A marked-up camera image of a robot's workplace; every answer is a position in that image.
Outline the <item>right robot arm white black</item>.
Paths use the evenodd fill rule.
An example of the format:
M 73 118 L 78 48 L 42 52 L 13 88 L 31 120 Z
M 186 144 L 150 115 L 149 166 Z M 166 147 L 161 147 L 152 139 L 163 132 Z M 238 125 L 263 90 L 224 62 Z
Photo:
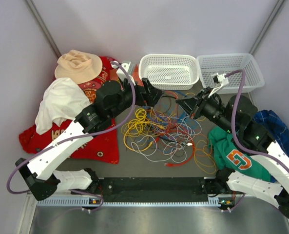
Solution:
M 254 196 L 274 206 L 289 219 L 289 157 L 274 136 L 253 120 L 257 108 L 247 97 L 237 93 L 223 106 L 220 96 L 211 91 L 211 88 L 204 88 L 196 96 L 178 99 L 176 103 L 189 117 L 205 117 L 232 134 L 237 149 L 248 154 L 276 179 L 275 183 L 266 182 L 239 170 L 224 168 L 216 176 L 217 190 Z

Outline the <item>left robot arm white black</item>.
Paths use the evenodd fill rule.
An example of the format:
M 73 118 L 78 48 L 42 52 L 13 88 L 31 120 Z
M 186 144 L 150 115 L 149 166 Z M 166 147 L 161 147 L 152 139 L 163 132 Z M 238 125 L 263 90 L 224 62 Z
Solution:
M 34 198 L 41 201 L 56 192 L 70 190 L 96 192 L 99 179 L 93 170 L 58 171 L 58 166 L 80 146 L 107 133 L 112 120 L 123 111 L 136 105 L 153 107 L 163 93 L 147 78 L 142 79 L 142 85 L 127 79 L 122 84 L 117 81 L 103 83 L 96 92 L 94 103 L 84 108 L 60 136 L 28 163 L 24 163 L 22 158 L 16 162 Z

